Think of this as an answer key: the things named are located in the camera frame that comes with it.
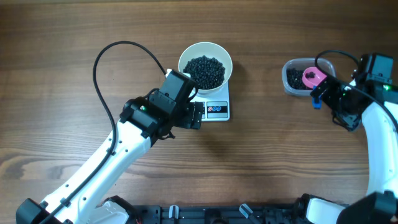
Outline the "pink scoop blue handle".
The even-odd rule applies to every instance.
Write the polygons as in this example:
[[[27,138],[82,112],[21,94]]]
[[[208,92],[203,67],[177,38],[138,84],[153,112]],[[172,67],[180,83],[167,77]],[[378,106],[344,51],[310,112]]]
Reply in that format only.
[[[313,72],[315,73],[315,78],[307,79],[305,74]],[[308,67],[303,72],[302,81],[307,88],[316,89],[316,87],[326,78],[327,76],[321,72],[317,67]],[[312,105],[316,110],[320,110],[322,107],[322,100],[319,96],[312,97]]]

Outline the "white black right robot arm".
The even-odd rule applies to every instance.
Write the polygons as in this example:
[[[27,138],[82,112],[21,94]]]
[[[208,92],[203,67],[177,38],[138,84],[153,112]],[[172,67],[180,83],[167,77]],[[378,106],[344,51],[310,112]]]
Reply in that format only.
[[[354,131],[364,126],[368,142],[366,196],[344,207],[313,197],[305,206],[310,223],[397,223],[397,87],[391,79],[392,57],[371,53],[361,58],[343,53],[357,68],[346,83],[316,65],[325,78],[313,87],[313,107],[332,110],[332,121]]]

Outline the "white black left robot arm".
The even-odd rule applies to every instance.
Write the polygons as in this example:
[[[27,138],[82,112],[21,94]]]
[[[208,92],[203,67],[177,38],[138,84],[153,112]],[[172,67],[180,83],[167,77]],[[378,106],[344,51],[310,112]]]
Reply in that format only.
[[[86,223],[124,171],[173,127],[199,129],[203,105],[193,101],[198,85],[187,73],[168,70],[160,88],[130,99],[107,140],[61,187],[37,203],[26,199],[17,223]]]

